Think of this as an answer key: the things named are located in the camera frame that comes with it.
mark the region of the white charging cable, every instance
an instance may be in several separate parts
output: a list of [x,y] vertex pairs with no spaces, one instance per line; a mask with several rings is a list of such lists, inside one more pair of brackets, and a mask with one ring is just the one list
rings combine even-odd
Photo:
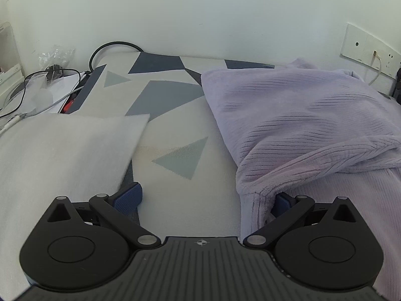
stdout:
[[378,78],[378,76],[380,76],[380,74],[381,74],[381,57],[377,54],[376,51],[374,51],[373,56],[376,57],[376,58],[378,59],[378,61],[380,62],[380,68],[379,68],[379,70],[378,70],[378,73],[377,73],[376,77],[375,77],[370,83],[368,83],[369,86],[370,86],[371,84],[373,84],[374,81],[375,81],[375,80]]
[[15,125],[17,122],[19,122],[20,120],[22,120],[22,118],[19,115],[16,115],[15,117],[13,117],[9,122],[7,122],[5,124],[5,126],[3,127],[3,129],[0,130],[0,137],[3,133],[5,133],[8,129],[10,129],[13,125]]
[[44,111],[47,111],[48,109],[50,109],[51,107],[57,105],[58,103],[60,103],[61,101],[63,101],[65,98],[67,98],[69,95],[71,95],[72,93],[76,93],[77,91],[80,91],[83,88],[83,86],[74,89],[72,92],[68,93],[67,95],[63,96],[62,98],[60,98],[58,101],[54,102],[52,105],[49,105],[48,107],[45,107],[44,109],[40,110],[40,111],[31,111],[29,113],[23,113],[21,114],[21,118],[25,119],[26,117],[31,117],[34,115],[38,115]]

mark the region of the ribbed fleece fabric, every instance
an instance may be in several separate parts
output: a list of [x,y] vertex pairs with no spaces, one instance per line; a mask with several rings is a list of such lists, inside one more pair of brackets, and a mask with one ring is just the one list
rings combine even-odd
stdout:
[[348,70],[303,60],[282,69],[214,70],[205,97],[238,166],[241,237],[275,195],[348,196],[384,251],[375,287],[401,299],[401,106]]

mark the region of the logo emblem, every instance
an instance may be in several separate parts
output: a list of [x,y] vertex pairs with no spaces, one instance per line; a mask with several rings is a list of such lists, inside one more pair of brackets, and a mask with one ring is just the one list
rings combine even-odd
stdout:
[[195,242],[198,246],[205,246],[206,244],[208,244],[209,242],[205,241],[205,240],[199,240]]

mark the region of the white paper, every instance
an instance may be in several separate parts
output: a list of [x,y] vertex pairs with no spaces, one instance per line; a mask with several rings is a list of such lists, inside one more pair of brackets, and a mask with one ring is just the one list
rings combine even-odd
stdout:
[[0,296],[5,301],[29,287],[19,253],[53,199],[88,201],[97,193],[117,192],[148,119],[43,113],[0,137]]

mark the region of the electrical socket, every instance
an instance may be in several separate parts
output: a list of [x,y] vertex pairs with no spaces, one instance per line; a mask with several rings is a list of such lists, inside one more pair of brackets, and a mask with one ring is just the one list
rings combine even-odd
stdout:
[[401,55],[376,37],[348,24],[341,54],[378,70],[380,62],[374,57],[374,51],[381,58],[382,73],[396,78],[401,65]]

